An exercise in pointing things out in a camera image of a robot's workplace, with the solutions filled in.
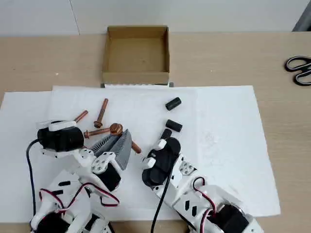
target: bolt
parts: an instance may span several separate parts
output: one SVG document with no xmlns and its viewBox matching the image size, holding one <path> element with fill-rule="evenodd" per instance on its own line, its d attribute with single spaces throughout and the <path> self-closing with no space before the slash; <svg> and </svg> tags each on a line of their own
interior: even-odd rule
<svg viewBox="0 0 311 233">
<path fill-rule="evenodd" d="M 88 111 L 87 110 L 84 110 L 79 116 L 77 116 L 74 121 L 75 122 L 79 122 L 80 120 L 82 120 L 82 118 L 84 118 L 86 115 L 88 114 Z"/>
<path fill-rule="evenodd" d="M 140 154 L 141 153 L 141 148 L 135 143 L 132 141 L 132 149 L 137 153 L 137 154 Z"/>
<path fill-rule="evenodd" d="M 113 123 L 109 128 L 104 128 L 104 129 L 99 129 L 99 130 L 94 130 L 94 131 L 85 131 L 84 137 L 89 138 L 93 135 L 98 135 L 98 134 L 103 134 L 103 133 L 108 133 L 110 132 L 112 135 L 121 135 L 123 132 L 123 126 L 118 123 Z"/>
<path fill-rule="evenodd" d="M 100 130 L 94 130 L 94 131 L 85 131 L 83 133 L 84 137 L 85 138 L 89 138 L 90 136 L 93 136 L 93 135 L 98 135 L 98 134 L 103 134 L 103 133 L 108 133 L 110 131 L 109 128 L 105 128 L 105 129 L 100 129 Z"/>
<path fill-rule="evenodd" d="M 99 115 L 98 115 L 98 118 L 96 121 L 94 121 L 94 127 L 95 128 L 99 129 L 100 127 L 103 126 L 102 120 L 103 120 L 103 116 L 104 116 L 107 104 L 108 104 L 108 99 L 104 99 L 103 104 L 102 104 L 102 108 L 101 108 Z"/>
<path fill-rule="evenodd" d="M 112 135 L 117 135 L 117 136 L 120 136 L 123 132 L 123 126 L 121 124 L 118 124 L 118 123 L 113 123 L 110 128 L 110 133 Z"/>
</svg>

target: black cylinder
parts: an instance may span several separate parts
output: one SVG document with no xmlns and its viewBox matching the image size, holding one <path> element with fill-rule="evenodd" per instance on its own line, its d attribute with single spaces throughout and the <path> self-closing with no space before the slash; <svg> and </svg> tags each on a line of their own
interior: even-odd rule
<svg viewBox="0 0 311 233">
<path fill-rule="evenodd" d="M 172 131 L 169 129 L 165 129 L 160 139 L 167 139 L 172 135 Z"/>
<path fill-rule="evenodd" d="M 174 130 L 174 131 L 177 131 L 177 132 L 180 132 L 181 129 L 183 128 L 183 126 L 175 121 L 172 121 L 172 120 L 167 120 L 165 126 L 167 128 L 170 128 L 171 130 Z"/>
<path fill-rule="evenodd" d="M 167 110 L 170 111 L 180 104 L 181 104 L 181 99 L 179 97 L 176 97 L 175 99 L 173 99 L 170 102 L 168 102 L 167 104 L 165 104 L 165 107 Z"/>
</svg>

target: wire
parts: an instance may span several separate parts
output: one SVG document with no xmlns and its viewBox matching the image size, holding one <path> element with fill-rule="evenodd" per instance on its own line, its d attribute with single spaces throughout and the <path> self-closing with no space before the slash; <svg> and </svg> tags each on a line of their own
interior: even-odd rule
<svg viewBox="0 0 311 233">
<path fill-rule="evenodd" d="M 39 142 L 39 139 L 36 139 L 34 141 L 32 141 L 29 146 L 26 149 L 26 158 L 27 158 L 27 163 L 28 163 L 28 167 L 29 167 L 29 176 L 30 176 L 30 183 L 31 183 L 31 191 L 32 191 L 32 195 L 33 195 L 33 209 L 34 209 L 34 216 L 36 213 L 36 206 L 35 206 L 35 184 L 34 184 L 34 177 L 33 177 L 33 168 L 31 166 L 31 162 L 30 162 L 30 158 L 29 158 L 29 151 L 30 148 L 35 144 Z"/>
<path fill-rule="evenodd" d="M 84 183 L 84 184 L 82 184 L 82 185 L 80 186 L 80 188 L 79 188 L 78 191 L 75 193 L 75 195 L 73 196 L 73 198 L 71 199 L 71 201 L 70 201 L 70 203 L 69 203 L 69 205 L 68 205 L 67 207 L 65 207 L 64 204 L 63 204 L 63 202 L 60 200 L 60 198 L 59 198 L 58 196 L 56 196 L 56 195 L 55 195 L 53 192 L 51 192 L 50 190 L 41 188 L 41 189 L 40 189 L 40 192 L 39 192 L 39 195 L 40 195 L 40 198 L 41 198 L 41 196 L 42 196 L 42 195 L 41 195 L 41 192 L 42 192 L 42 191 L 43 191 L 43 192 L 46 192 L 46 193 L 48 193 L 48 194 L 50 194 L 54 199 L 56 199 L 56 200 L 60 203 L 61 209 L 58 210 L 58 212 L 64 212 L 64 211 L 68 210 L 68 209 L 71 207 L 71 205 L 75 202 L 75 200 L 76 200 L 77 196 L 79 195 L 79 193 L 81 192 L 81 190 L 82 190 L 85 186 L 88 186 L 88 185 L 91 185 L 91 186 L 95 187 L 95 188 L 96 188 L 97 190 L 99 190 L 101 193 L 104 193 L 105 195 L 111 197 L 112 199 L 114 199 L 114 200 L 117 202 L 117 203 L 115 203 L 115 204 L 106 204 L 106 203 L 103 203 L 103 202 L 102 202 L 102 197 L 100 196 L 101 204 L 102 204 L 103 206 L 105 206 L 105 207 L 116 207 L 116 206 L 119 205 L 120 201 L 119 201 L 119 199 L 118 199 L 116 196 L 112 195 L 112 194 L 109 193 L 108 191 L 103 190 L 103 189 L 101 189 L 100 187 L 98 187 L 97 185 L 95 185 L 95 184 L 93 184 L 93 183 L 90 183 L 90 182 Z"/>
<path fill-rule="evenodd" d="M 152 225 L 151 225 L 151 229 L 150 229 L 150 232 L 151 232 L 151 233 L 153 233 L 154 230 L 155 230 L 156 219 L 157 219 L 157 216 L 158 216 L 159 211 L 160 211 L 160 209 L 161 209 L 162 203 L 163 203 L 163 201 L 164 201 L 164 197 L 165 197 L 165 195 L 166 195 L 167 189 L 168 189 L 168 187 L 169 187 L 169 183 L 170 183 L 170 180 L 171 180 L 172 172 L 173 172 L 173 167 L 171 168 L 170 174 L 169 174 L 169 176 L 167 177 L 167 180 L 166 180 L 166 183 L 165 183 L 165 187 L 164 187 L 164 190 L 163 190 L 163 193 L 162 193 L 160 202 L 159 202 L 159 204 L 158 204 L 158 206 L 157 206 L 157 209 L 156 209 L 156 211 L 155 211 L 155 216 L 154 216 L 154 219 L 152 220 Z"/>
<path fill-rule="evenodd" d="M 203 186 L 205 185 L 205 179 L 204 179 L 202 176 L 199 176 L 199 177 L 197 177 L 197 178 L 194 179 L 194 181 L 193 181 L 193 183 L 192 183 L 192 187 L 193 187 L 193 189 L 194 189 L 195 191 L 201 193 L 202 196 L 203 196 L 206 200 L 208 200 L 208 202 L 209 202 L 210 205 L 212 206 L 213 212 L 214 212 L 214 214 L 215 214 L 215 213 L 216 213 L 216 205 L 215 205 L 215 203 L 214 203 L 214 202 L 212 201 L 212 199 L 209 198 L 205 193 L 203 193 L 201 190 L 197 189 L 197 188 L 194 186 L 195 182 L 196 182 L 198 179 L 202 179 L 202 185 L 203 185 Z"/>
<path fill-rule="evenodd" d="M 205 223 L 205 219 L 207 218 L 208 214 L 212 211 L 212 209 L 207 209 L 204 214 L 203 217 L 201 219 L 201 224 L 200 224 L 200 233 L 204 233 L 204 223 Z"/>
</svg>

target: screw head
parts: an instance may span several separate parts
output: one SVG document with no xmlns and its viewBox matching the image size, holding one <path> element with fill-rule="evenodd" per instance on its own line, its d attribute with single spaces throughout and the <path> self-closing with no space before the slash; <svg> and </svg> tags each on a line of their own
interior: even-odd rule
<svg viewBox="0 0 311 233">
<path fill-rule="evenodd" d="M 123 132 L 123 126 L 121 124 L 118 123 L 113 123 L 110 126 L 110 133 L 113 135 L 120 135 Z"/>
<path fill-rule="evenodd" d="M 94 127 L 95 127 L 95 128 L 99 129 L 99 128 L 102 127 L 102 126 L 103 126 L 103 124 L 102 124 L 101 122 L 99 122 L 99 121 L 94 121 Z"/>
</svg>

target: red wire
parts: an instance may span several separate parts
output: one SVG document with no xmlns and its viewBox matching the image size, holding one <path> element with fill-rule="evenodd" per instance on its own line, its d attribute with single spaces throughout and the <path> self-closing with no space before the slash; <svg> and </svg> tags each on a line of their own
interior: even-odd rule
<svg viewBox="0 0 311 233">
<path fill-rule="evenodd" d="M 103 203 L 102 202 L 102 197 L 100 197 L 101 199 L 101 204 L 105 207 L 115 207 L 115 206 L 118 206 L 118 204 L 120 203 L 119 199 L 117 197 L 115 197 L 114 195 L 112 195 L 111 193 L 101 189 L 100 187 L 98 187 L 97 185 L 93 184 L 93 183 L 84 183 L 80 186 L 80 188 L 78 189 L 78 191 L 76 192 L 76 194 L 73 196 L 71 202 L 69 203 L 69 205 L 67 207 L 64 207 L 64 204 L 63 202 L 58 198 L 58 196 L 56 196 L 55 194 L 53 194 L 53 192 L 51 192 L 50 190 L 47 190 L 47 189 L 44 189 L 44 188 L 41 188 L 40 189 L 40 192 L 39 192 L 39 195 L 41 196 L 41 191 L 44 191 L 48 194 L 50 194 L 52 197 L 54 197 L 60 204 L 61 204 L 61 207 L 62 209 L 68 209 L 71 207 L 71 205 L 74 203 L 76 197 L 78 196 L 78 194 L 81 192 L 81 190 L 85 187 L 85 186 L 88 186 L 88 185 L 91 185 L 93 187 L 95 187 L 97 190 L 99 190 L 100 192 L 106 194 L 107 196 L 111 197 L 112 199 L 114 199 L 117 203 L 116 204 L 106 204 L 106 203 Z"/>
<path fill-rule="evenodd" d="M 194 186 L 194 183 L 195 183 L 198 179 L 202 179 L 202 180 L 203 180 L 203 181 L 202 181 L 202 185 L 203 185 L 203 186 L 205 185 L 205 179 L 204 179 L 202 176 L 199 176 L 199 177 L 195 178 L 194 181 L 193 181 L 193 183 L 192 183 L 193 189 L 194 189 L 195 191 L 201 193 L 202 196 L 203 196 L 206 200 L 208 200 L 208 202 L 209 202 L 210 205 L 212 206 L 213 212 L 214 212 L 214 214 L 215 214 L 215 213 L 216 213 L 216 205 L 215 205 L 215 203 L 212 201 L 211 198 L 209 198 L 207 195 L 205 195 L 205 193 L 203 193 L 201 190 L 197 189 L 197 188 Z"/>
<path fill-rule="evenodd" d="M 203 214 L 203 217 L 201 219 L 201 224 L 200 224 L 200 233 L 204 233 L 204 223 L 205 223 L 205 219 L 209 213 L 210 209 L 207 209 L 204 214 Z"/>
</svg>

